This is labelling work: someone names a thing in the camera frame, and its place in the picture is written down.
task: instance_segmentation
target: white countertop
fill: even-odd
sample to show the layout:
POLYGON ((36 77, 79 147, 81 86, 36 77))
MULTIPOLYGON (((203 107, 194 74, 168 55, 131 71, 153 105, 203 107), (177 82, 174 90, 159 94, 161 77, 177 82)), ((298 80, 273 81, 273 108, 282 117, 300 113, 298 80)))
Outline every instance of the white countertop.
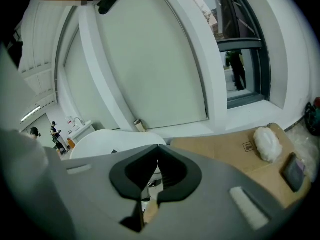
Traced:
POLYGON ((90 126, 92 126, 93 123, 94 122, 92 122, 91 120, 88 122, 85 122, 84 126, 80 127, 78 130, 69 134, 68 138, 75 139, 79 134, 83 133, 86 129, 88 129, 90 126))

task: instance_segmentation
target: white ceiling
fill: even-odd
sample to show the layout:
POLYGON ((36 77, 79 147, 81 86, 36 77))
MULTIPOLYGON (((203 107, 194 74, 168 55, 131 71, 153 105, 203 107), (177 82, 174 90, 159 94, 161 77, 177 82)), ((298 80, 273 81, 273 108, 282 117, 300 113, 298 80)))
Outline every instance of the white ceiling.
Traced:
POLYGON ((22 19, 23 47, 18 71, 35 93, 25 113, 41 106, 41 110, 32 115, 28 121, 36 120, 57 100, 52 60, 55 60, 54 43, 60 38, 57 36, 57 28, 64 10, 64 6, 31 0, 22 19))

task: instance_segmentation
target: ceiling light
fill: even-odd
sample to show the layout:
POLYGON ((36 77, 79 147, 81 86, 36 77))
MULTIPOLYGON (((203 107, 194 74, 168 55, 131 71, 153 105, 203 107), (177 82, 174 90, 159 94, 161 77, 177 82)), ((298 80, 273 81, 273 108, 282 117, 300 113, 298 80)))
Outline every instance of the ceiling light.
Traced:
POLYGON ((32 110, 30 113, 28 113, 24 118, 22 118, 21 122, 23 122, 24 120, 26 120, 28 117, 30 117, 33 113, 37 112, 39 109, 41 109, 40 106, 38 106, 37 108, 35 108, 34 110, 32 110))

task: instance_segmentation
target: window frame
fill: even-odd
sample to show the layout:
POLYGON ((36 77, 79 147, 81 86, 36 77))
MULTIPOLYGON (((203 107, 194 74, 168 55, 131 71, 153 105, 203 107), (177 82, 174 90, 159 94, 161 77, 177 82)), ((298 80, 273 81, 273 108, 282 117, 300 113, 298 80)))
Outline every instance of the window frame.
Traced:
MULTIPOLYGON (((228 2, 231 5, 230 8, 232 8, 231 14, 236 19, 235 22, 238 22, 233 4, 235 2, 233 0, 228 0, 228 2)), ((232 50, 255 50, 257 52, 257 56, 252 57, 255 92, 228 98, 228 109, 245 106, 263 100, 269 101, 271 91, 270 60, 263 31, 249 3, 246 0, 237 0, 237 2, 239 2, 243 8, 243 13, 245 14, 244 16, 252 23, 252 27, 257 38, 239 37, 216 40, 216 42, 220 53, 232 50)))

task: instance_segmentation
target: window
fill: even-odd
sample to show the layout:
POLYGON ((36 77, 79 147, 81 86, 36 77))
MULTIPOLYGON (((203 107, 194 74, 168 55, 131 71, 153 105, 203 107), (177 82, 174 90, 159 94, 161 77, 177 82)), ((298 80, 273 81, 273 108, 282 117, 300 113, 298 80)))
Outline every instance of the window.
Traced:
POLYGON ((193 1, 208 22, 220 50, 228 109, 269 99, 268 51, 246 0, 193 1))

